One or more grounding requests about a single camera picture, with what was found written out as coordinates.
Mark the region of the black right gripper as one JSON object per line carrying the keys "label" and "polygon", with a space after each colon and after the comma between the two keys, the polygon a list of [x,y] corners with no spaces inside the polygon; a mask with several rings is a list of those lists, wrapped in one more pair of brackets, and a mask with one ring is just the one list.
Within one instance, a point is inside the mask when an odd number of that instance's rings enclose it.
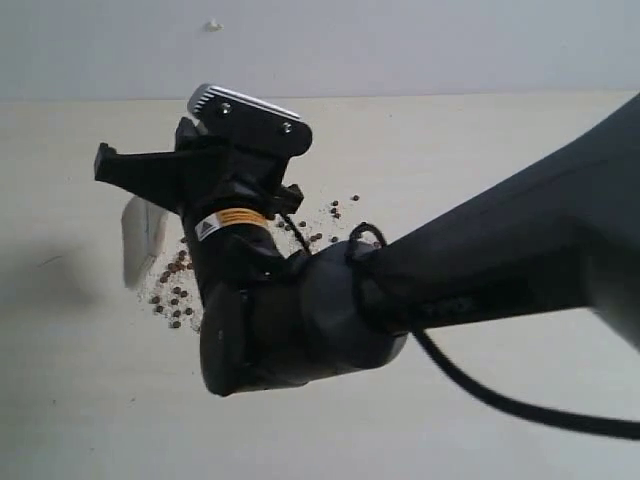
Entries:
{"label": "black right gripper", "polygon": [[174,152],[120,154],[100,144],[94,178],[178,212],[188,247],[214,250],[229,233],[263,241],[269,220],[297,212],[304,194],[283,184],[292,158],[234,146],[183,117]]}

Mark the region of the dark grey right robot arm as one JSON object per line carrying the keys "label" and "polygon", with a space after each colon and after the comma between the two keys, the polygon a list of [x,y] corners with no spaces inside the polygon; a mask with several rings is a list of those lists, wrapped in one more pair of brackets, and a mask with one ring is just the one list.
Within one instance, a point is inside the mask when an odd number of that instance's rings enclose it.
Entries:
{"label": "dark grey right robot arm", "polygon": [[95,178],[177,214],[203,304],[200,365],[218,396],[295,388],[393,360],[412,329],[589,308],[639,342],[639,102],[391,244],[358,233],[282,255],[268,229],[299,116],[197,90],[171,152],[98,148]]}

